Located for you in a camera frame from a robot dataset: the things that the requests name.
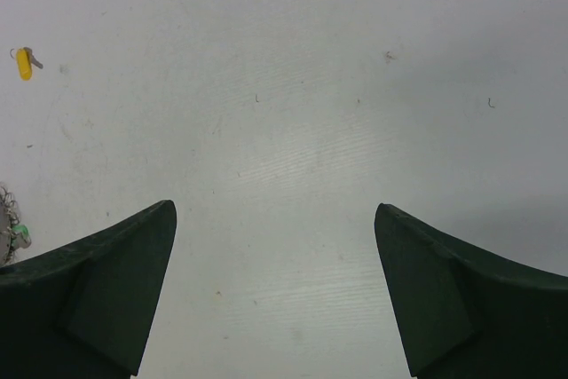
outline yellow capsule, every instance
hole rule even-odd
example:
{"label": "yellow capsule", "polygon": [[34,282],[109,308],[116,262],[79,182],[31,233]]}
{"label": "yellow capsule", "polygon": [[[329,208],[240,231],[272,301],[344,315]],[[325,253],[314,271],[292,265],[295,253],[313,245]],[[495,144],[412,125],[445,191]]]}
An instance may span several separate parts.
{"label": "yellow capsule", "polygon": [[16,62],[20,71],[21,80],[29,80],[32,78],[32,65],[29,61],[29,55],[25,49],[16,51]]}

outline dust speck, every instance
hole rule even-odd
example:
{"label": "dust speck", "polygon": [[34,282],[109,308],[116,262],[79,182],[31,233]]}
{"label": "dust speck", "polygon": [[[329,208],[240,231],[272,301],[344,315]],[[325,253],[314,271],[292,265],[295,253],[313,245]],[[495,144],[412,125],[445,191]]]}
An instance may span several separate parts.
{"label": "dust speck", "polygon": [[397,59],[397,56],[391,51],[386,51],[383,56],[384,56],[384,62],[386,62],[387,64],[390,64],[391,61]]}
{"label": "dust speck", "polygon": [[71,136],[71,133],[69,133],[69,131],[67,130],[67,128],[65,127],[64,124],[61,124],[59,126],[59,128],[61,129],[61,133],[63,134],[63,136],[67,139],[67,141],[69,142],[73,142],[73,137]]}

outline small debris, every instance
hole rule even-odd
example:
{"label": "small debris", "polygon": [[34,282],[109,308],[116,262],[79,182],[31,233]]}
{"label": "small debris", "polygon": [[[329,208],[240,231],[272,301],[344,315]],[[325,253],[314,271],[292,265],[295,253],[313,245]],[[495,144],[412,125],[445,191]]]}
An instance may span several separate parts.
{"label": "small debris", "polygon": [[397,57],[396,57],[395,54],[392,53],[391,51],[386,51],[386,52],[384,53],[384,61],[385,61],[387,64],[390,64],[391,61],[394,61],[395,59],[397,59]]}
{"label": "small debris", "polygon": [[24,51],[26,51],[28,53],[29,56],[29,62],[32,64],[32,66],[36,66],[38,67],[40,70],[43,70],[43,64],[41,62],[39,62],[36,57],[34,56],[34,53],[32,51],[32,48],[28,48],[27,46],[25,48],[23,48]]}

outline black plastic piece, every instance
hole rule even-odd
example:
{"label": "black plastic piece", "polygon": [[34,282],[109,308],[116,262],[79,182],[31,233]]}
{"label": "black plastic piece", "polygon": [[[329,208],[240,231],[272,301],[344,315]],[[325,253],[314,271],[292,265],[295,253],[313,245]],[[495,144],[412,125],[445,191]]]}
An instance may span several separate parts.
{"label": "black plastic piece", "polygon": [[419,379],[568,377],[568,278],[458,240],[390,205],[375,235]]}
{"label": "black plastic piece", "polygon": [[176,231],[161,201],[0,268],[0,377],[124,379],[140,367]]}

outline white floor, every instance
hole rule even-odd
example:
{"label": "white floor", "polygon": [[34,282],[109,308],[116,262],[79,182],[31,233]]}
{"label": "white floor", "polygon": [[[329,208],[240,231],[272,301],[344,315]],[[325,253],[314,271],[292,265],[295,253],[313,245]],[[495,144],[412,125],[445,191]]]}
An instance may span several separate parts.
{"label": "white floor", "polygon": [[141,378],[408,377],[382,201],[568,274],[568,0],[0,5],[21,258],[177,204]]}

